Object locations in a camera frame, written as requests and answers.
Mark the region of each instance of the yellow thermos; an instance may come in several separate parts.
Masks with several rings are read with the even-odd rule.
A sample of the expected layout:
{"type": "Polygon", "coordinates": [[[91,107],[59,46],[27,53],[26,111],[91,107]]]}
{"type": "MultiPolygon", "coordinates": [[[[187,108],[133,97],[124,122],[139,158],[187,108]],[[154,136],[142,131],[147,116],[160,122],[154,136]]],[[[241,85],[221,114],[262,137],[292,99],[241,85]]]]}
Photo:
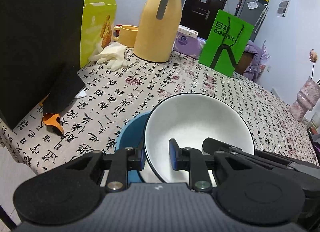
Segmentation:
{"type": "Polygon", "coordinates": [[[167,62],[181,15],[181,0],[148,0],[140,17],[133,53],[146,61],[167,62]]]}

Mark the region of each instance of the tile floor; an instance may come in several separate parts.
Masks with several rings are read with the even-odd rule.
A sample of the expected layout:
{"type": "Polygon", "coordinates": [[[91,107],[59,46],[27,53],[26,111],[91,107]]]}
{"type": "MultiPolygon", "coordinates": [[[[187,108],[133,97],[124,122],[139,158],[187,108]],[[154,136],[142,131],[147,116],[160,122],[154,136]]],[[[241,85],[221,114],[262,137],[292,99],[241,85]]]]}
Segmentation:
{"type": "MultiPolygon", "coordinates": [[[[0,204],[16,224],[20,223],[20,219],[13,206],[13,192],[22,182],[33,176],[34,172],[27,165],[16,163],[7,148],[0,147],[0,204]]],[[[0,232],[8,231],[0,220],[0,232]]]]}

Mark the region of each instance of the calligraphy print tablecloth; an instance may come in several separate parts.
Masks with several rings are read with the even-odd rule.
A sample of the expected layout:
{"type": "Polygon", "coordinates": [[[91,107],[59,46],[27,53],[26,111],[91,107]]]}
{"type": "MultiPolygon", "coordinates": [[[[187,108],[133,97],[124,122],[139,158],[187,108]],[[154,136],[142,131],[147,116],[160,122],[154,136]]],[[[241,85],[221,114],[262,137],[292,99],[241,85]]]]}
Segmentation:
{"type": "Polygon", "coordinates": [[[129,66],[117,72],[104,64],[79,71],[87,96],[74,99],[60,115],[63,137],[43,124],[42,107],[36,106],[14,130],[0,120],[0,144],[17,162],[42,173],[92,150],[113,153],[130,119],[167,97],[194,92],[234,108],[249,126],[256,148],[318,164],[306,120],[297,122],[286,103],[254,82],[236,73],[226,77],[177,52],[164,64],[140,60],[131,49],[125,57],[129,66]]]}

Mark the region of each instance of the yellow mug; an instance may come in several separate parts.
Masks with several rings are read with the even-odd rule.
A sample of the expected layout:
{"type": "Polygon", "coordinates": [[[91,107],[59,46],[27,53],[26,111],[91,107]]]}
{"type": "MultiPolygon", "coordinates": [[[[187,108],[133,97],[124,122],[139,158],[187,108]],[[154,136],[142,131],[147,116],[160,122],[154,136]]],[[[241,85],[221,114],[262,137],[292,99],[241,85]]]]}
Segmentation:
{"type": "Polygon", "coordinates": [[[119,37],[113,36],[113,41],[117,41],[128,48],[133,48],[137,37],[138,27],[132,25],[122,25],[121,27],[115,26],[113,31],[118,29],[120,30],[119,37]]]}

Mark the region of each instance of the green paper bag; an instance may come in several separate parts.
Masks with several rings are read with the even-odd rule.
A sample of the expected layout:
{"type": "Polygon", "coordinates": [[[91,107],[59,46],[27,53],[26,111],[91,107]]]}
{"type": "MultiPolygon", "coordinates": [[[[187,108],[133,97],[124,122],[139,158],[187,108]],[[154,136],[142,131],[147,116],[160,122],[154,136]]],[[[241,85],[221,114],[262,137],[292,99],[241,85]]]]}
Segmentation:
{"type": "Polygon", "coordinates": [[[199,63],[231,77],[253,28],[238,17],[219,10],[199,63]]]}
{"type": "Polygon", "coordinates": [[[101,49],[112,41],[116,9],[116,0],[84,0],[80,44],[81,68],[88,64],[88,57],[99,54],[101,49]]]}

